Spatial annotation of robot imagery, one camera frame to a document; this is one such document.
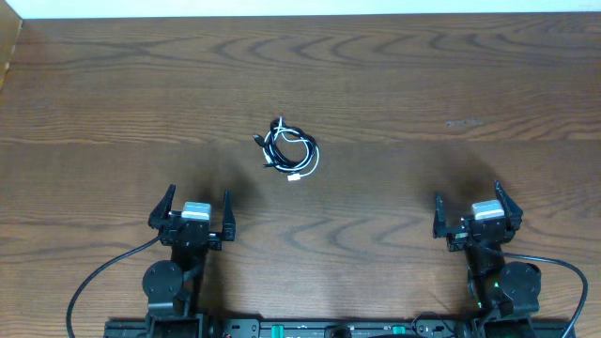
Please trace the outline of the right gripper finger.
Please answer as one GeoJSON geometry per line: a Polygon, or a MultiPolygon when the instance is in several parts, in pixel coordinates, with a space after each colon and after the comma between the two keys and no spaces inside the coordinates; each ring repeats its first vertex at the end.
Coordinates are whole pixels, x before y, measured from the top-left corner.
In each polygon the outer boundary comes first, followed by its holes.
{"type": "Polygon", "coordinates": [[[435,217],[433,221],[433,238],[446,236],[446,216],[442,196],[437,193],[435,197],[435,217]]]}
{"type": "Polygon", "coordinates": [[[506,193],[505,189],[502,187],[501,183],[498,180],[494,181],[494,190],[497,199],[501,203],[501,206],[505,213],[505,218],[508,220],[511,229],[519,230],[522,223],[523,210],[506,193]]]}

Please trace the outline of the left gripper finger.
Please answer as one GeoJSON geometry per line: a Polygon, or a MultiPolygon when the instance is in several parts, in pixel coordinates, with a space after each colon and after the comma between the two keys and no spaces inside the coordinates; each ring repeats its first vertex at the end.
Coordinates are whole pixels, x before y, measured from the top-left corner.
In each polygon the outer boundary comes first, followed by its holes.
{"type": "Polygon", "coordinates": [[[150,212],[148,217],[148,226],[152,229],[162,229],[170,222],[170,211],[176,192],[176,185],[171,184],[166,190],[163,198],[150,212]]]}
{"type": "Polygon", "coordinates": [[[223,196],[222,241],[234,241],[236,235],[236,220],[231,206],[229,190],[223,196]]]}

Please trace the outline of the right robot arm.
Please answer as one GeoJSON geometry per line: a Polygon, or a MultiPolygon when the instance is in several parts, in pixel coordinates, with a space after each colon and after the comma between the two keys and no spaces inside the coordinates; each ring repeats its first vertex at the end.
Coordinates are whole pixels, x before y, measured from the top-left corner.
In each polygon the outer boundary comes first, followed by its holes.
{"type": "Polygon", "coordinates": [[[539,310],[542,273],[534,264],[506,262],[501,246],[510,242],[522,223],[523,210],[502,185],[494,183],[496,198],[471,205],[471,215],[449,225],[445,204],[435,197],[433,237],[445,238],[450,252],[463,252],[468,262],[468,288],[480,313],[455,326],[458,337],[493,337],[503,331],[517,337],[534,335],[521,320],[539,310]]]}

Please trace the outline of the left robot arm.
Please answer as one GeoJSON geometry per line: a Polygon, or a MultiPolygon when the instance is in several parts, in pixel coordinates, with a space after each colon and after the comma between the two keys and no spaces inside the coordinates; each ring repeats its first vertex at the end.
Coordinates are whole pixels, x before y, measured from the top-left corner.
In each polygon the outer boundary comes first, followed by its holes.
{"type": "Polygon", "coordinates": [[[142,287],[147,296],[147,337],[215,337],[221,330],[197,308],[207,255],[233,241],[236,221],[230,193],[223,195],[222,229],[210,228],[211,205],[187,202],[172,209],[176,186],[170,185],[148,217],[158,241],[171,249],[168,260],[151,265],[142,287]]]}

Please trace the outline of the wooden panel at left edge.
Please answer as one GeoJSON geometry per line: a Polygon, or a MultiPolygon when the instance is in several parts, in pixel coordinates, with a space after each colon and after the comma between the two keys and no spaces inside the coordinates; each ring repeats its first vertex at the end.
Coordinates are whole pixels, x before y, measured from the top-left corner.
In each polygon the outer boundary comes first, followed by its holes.
{"type": "Polygon", "coordinates": [[[23,26],[23,19],[6,0],[0,3],[0,84],[4,87],[10,61],[23,26]]]}

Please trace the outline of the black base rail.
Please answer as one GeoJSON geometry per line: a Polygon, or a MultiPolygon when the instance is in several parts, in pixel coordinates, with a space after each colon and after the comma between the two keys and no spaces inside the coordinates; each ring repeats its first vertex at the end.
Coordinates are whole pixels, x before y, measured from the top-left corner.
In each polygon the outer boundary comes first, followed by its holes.
{"type": "Polygon", "coordinates": [[[561,337],[561,320],[514,319],[478,322],[436,319],[432,315],[402,321],[285,321],[251,318],[108,321],[103,338],[332,338],[332,337],[561,337]]]}

